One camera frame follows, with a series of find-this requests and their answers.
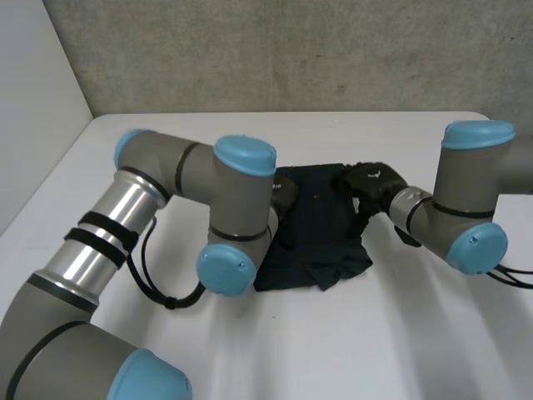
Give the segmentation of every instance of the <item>gray wall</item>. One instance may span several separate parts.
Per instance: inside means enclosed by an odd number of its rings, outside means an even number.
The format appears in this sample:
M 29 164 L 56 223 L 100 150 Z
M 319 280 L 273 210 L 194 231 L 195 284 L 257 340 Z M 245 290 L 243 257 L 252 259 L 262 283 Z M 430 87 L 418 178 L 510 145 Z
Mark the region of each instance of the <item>gray wall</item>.
M 531 0 L 44 3 L 95 116 L 466 110 L 533 123 Z

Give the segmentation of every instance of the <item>black strap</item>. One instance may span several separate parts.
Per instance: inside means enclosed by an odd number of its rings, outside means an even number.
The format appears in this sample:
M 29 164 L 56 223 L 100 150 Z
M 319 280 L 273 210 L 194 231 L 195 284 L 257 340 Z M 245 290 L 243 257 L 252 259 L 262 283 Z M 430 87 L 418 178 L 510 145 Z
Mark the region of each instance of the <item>black strap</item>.
M 180 158 L 179 163 L 176 167 L 176 176 L 175 176 L 175 184 L 176 184 L 176 192 L 177 195 L 180 197 L 183 197 L 183 187 L 182 187 L 182 172 L 183 172 L 183 166 L 185 165 L 185 161 L 187 160 L 187 157 L 189 157 L 189 154 L 191 153 L 192 149 L 198 146 L 200 143 L 193 142 L 189 144 L 185 150 L 183 150 L 182 157 Z
M 30 285 L 43 290 L 44 292 L 51 294 L 55 298 L 63 300 L 65 303 L 68 303 L 75 308 L 86 313 L 94 313 L 97 309 L 97 305 L 93 302 L 89 302 L 83 297 L 76 296 L 74 293 L 69 292 L 64 287 L 60 287 L 53 282 L 48 281 L 44 277 L 39 277 L 38 275 L 33 274 L 28 280 L 27 283 Z
M 453 208 L 441 206 L 438 202 L 433 201 L 433 208 L 444 214 L 450 214 L 454 217 L 472 218 L 472 219 L 487 219 L 494 217 L 496 210 L 492 211 L 459 211 Z
M 94 225 L 95 227 L 105 229 L 122 242 L 124 250 L 126 250 L 128 253 L 132 252 L 139 240 L 139 235 L 137 232 L 128 230 L 119 222 L 106 215 L 99 214 L 98 212 L 89 211 L 83 216 L 80 222 L 78 222 L 78 225 L 82 223 L 88 223 L 90 225 Z
M 143 171 L 140 171 L 134 167 L 120 167 L 120 171 L 126 171 L 138 175 L 139 177 L 153 185 L 153 187 L 159 191 L 159 193 L 165 198 L 166 201 L 170 200 L 170 194 L 168 194 L 167 190 L 150 175 L 147 175 Z
M 257 240 L 261 238 L 266 232 L 267 232 L 268 226 L 260 231 L 259 233 L 256 233 L 255 235 L 230 235 L 229 233 L 224 233 L 213 227 L 212 225 L 209 226 L 209 231 L 216 234 L 218 237 L 229 240 L 232 242 L 253 242 L 254 240 Z
M 18 364 L 17 369 L 13 373 L 9 384 L 7 385 L 6 400 L 13 400 L 15 398 L 15 392 L 17 391 L 18 383 L 20 382 L 22 375 L 26 372 L 27 367 L 33 361 L 33 359 L 43 350 L 53 339 L 57 338 L 62 333 L 66 332 L 70 328 L 83 325 L 86 321 L 71 321 L 67 322 L 61 327 L 56 327 L 48 335 L 43 337 L 22 359 Z
M 109 258 L 113 264 L 120 268 L 126 261 L 126 256 L 114 247 L 111 243 L 105 241 L 101 237 L 98 237 L 92 232 L 84 231 L 79 227 L 71 229 L 71 231 L 65 236 L 65 240 L 76 240 L 80 243 L 94 248 L 97 252 L 100 252 L 105 257 Z

